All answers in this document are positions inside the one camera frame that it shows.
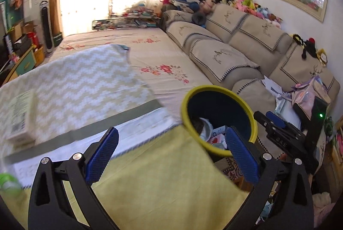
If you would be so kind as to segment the stack of papers on sofa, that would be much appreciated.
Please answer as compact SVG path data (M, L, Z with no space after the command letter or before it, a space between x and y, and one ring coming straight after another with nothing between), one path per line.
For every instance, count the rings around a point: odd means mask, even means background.
M292 107L291 94L284 92L281 86L267 76L264 76L262 83L266 90L275 97L276 107L274 113L297 129L301 129L301 120Z

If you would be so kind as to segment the cluttered low glass table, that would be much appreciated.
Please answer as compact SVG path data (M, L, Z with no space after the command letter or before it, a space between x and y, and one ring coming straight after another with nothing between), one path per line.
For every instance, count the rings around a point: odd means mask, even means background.
M92 30L123 30L134 28L156 28L160 18L154 13L133 13L126 16L114 16L103 20L92 21Z

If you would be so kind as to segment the beige sectional sofa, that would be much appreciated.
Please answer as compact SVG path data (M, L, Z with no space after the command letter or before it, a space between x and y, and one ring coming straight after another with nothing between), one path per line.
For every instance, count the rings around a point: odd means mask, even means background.
M303 59L302 48L286 32L265 20L219 4L204 27L192 14L168 10L162 29L214 85L241 96L253 111L273 111L277 100L263 85L264 78L290 92L299 83L319 76L335 101L340 84L319 59Z

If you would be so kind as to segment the black tower fan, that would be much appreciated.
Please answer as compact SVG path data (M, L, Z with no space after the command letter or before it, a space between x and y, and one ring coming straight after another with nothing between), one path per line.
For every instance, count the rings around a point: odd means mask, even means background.
M43 0L39 4L39 8L40 8L42 29L44 33L44 39L45 39L45 47L47 50L47 54L50 54L53 52L54 43L53 43L53 35L52 35L52 29L51 29L49 2L47 0Z

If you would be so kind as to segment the floral sheet covered bed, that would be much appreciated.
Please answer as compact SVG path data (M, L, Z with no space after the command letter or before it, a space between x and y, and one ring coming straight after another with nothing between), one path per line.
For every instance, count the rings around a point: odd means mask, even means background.
M211 82L190 58L159 28L93 31L67 36L48 59L52 62L85 49L108 44L130 48L128 60L174 117L181 102L196 86Z

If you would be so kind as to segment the yellow-rimmed black trash bin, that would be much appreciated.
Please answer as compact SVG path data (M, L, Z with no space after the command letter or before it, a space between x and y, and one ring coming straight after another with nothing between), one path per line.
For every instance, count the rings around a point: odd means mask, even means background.
M215 85L202 85L190 90L181 104L181 118L191 136L212 158L231 157L231 151L212 146L200 137L194 122L209 120L214 128L233 126L246 141L255 143L258 126L249 105L234 92Z

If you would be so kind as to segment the pile of plush toys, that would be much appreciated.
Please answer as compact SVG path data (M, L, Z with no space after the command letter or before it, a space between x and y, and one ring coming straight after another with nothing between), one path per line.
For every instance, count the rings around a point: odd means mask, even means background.
M255 3L253 0L211 0L213 4L224 4L241 12L251 14L281 29L283 20L270 12L266 7Z

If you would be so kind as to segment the white cardboard product box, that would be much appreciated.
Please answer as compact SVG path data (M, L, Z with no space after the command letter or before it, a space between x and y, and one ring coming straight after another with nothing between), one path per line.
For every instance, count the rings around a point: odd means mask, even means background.
M34 132L37 100L34 90L29 90L13 98L9 105L6 140L14 146L22 146L35 141Z

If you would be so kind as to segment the clear green-lidded plastic jar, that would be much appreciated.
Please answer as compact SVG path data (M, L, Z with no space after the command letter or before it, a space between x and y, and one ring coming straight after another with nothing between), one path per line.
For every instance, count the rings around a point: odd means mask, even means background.
M19 181L8 173L0 174L1 191L8 195L17 196L22 192L22 187Z

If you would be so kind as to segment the white Co-Q10 supplement bottle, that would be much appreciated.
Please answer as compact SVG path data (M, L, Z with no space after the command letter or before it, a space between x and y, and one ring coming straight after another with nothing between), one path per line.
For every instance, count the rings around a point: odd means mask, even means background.
M203 141L208 142L209 139L212 137L213 125L209 122L208 119L200 118L200 120L203 127L199 136Z

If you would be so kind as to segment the black yellow plush toy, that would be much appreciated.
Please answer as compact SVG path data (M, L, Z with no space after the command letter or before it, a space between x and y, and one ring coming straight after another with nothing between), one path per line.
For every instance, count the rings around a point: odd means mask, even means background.
M307 54L312 56L313 58L317 58L317 49L315 46L315 40L313 38L309 38L308 40L304 41L298 34L292 35L293 40L302 47L302 59L306 60Z

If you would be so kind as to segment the red fire extinguisher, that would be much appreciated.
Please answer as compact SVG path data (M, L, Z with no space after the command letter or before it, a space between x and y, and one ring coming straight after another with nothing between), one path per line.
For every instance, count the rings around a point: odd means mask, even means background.
M41 47L41 45L39 44L37 34L34 31L28 32L26 35L28 38L31 39L32 45L35 49L39 49Z

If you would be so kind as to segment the yellow and grey tablecloth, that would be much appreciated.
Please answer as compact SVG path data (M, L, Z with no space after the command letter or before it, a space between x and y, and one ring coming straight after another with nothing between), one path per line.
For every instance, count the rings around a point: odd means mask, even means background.
M247 198L205 150L155 99L128 63L125 46L108 44L57 59L1 87L1 158L31 160L14 171L35 174L59 149L61 160L78 141L120 134L114 159L93 190L120 229L223 229ZM34 90L34 142L6 140L9 105Z

